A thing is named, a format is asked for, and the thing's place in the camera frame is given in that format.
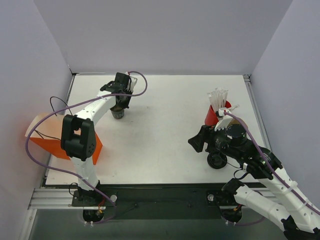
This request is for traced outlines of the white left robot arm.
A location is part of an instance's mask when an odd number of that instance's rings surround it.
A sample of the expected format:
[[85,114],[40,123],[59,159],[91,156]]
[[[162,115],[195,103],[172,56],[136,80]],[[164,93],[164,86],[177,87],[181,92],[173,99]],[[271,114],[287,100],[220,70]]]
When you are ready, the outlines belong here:
[[97,205],[102,199],[102,193],[95,189],[100,184],[93,163],[93,155],[98,148],[95,125],[108,111],[111,111],[115,119],[124,117],[137,81],[129,73],[118,72],[113,81],[100,88],[97,100],[76,114],[67,114],[63,118],[60,145],[79,175],[78,198],[91,206]]

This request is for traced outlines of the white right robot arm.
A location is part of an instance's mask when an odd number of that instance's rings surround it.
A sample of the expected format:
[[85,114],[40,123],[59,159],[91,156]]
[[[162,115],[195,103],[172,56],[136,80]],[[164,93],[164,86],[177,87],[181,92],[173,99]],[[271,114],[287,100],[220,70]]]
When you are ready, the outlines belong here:
[[209,158],[232,158],[240,169],[264,185],[278,202],[251,190],[239,178],[222,187],[221,197],[227,204],[246,206],[277,225],[288,240],[318,240],[320,210],[300,191],[272,151],[259,146],[247,127],[232,124],[223,130],[203,125],[188,143]]

